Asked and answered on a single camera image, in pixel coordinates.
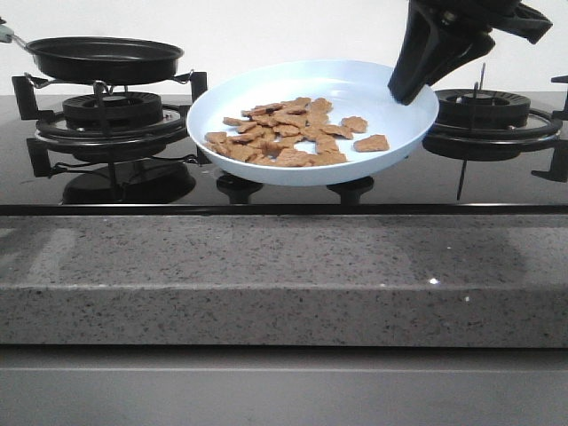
frying pan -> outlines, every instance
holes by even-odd
[[[59,37],[24,42],[0,25],[0,42],[15,41],[44,74],[71,83],[148,84],[173,77],[180,48],[165,43],[111,37]]]
[[[201,95],[187,116],[187,130],[193,141],[221,170],[258,183],[272,185],[331,185],[363,178],[404,160],[420,144],[438,115],[438,98],[424,86],[408,105],[399,104],[387,83],[393,68],[371,62],[322,59],[289,62],[237,75]],[[390,149],[358,153],[352,140],[338,140],[348,162],[328,166],[283,168],[239,162],[207,148],[210,131],[234,132],[223,125],[223,117],[240,117],[241,110],[297,97],[319,97],[331,101],[331,123],[358,115],[368,121],[366,134],[386,135]],[[300,142],[296,149],[314,152],[312,142]]]

granite countertop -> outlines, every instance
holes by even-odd
[[[568,347],[568,217],[0,217],[0,343]]]

black pan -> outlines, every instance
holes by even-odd
[[[165,43],[110,37],[44,38],[26,43],[1,25],[0,42],[15,41],[44,74],[71,83],[148,84],[176,74],[184,51]]]

stovetop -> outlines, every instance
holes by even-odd
[[[566,98],[561,91],[523,95],[532,100],[532,107],[548,112],[562,109]],[[38,97],[38,103],[40,107],[58,109],[66,98],[44,95]],[[163,100],[177,105],[191,103],[184,96],[164,96]],[[73,179],[77,182],[82,170],[97,170],[101,165],[77,168],[76,173],[35,177],[27,147],[35,123],[20,119],[13,96],[0,97],[0,113],[0,214],[5,215],[568,212],[568,183],[562,176],[568,169],[568,153],[563,143],[502,161],[466,162],[419,146],[402,162],[371,177],[333,186],[259,185],[227,176],[213,164],[180,160],[161,168],[163,160],[152,159],[123,167],[156,169],[159,174],[167,170],[163,180],[157,179],[157,187],[149,191],[171,192],[173,200],[64,204],[66,186]],[[568,138],[567,128],[563,128],[563,139]],[[194,154],[195,144],[183,138],[168,144],[156,156],[188,160]],[[49,158],[51,164],[80,163],[69,154],[53,151]],[[135,185],[132,189],[142,193],[146,190]]]

white wall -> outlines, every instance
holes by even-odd
[[[562,91],[550,77],[568,74],[568,2],[525,0],[555,26],[536,45],[493,31],[497,46],[436,84],[471,87],[481,63],[485,86],[504,91]],[[24,40],[53,36],[114,36],[175,44],[185,50],[178,72],[209,73],[215,85],[254,67],[317,58],[368,60],[394,66],[406,27],[405,0],[20,0],[0,11]],[[41,76],[14,43],[0,45],[0,95],[12,94],[12,75]],[[187,91],[173,82],[152,91]],[[48,93],[84,92],[52,85]]]

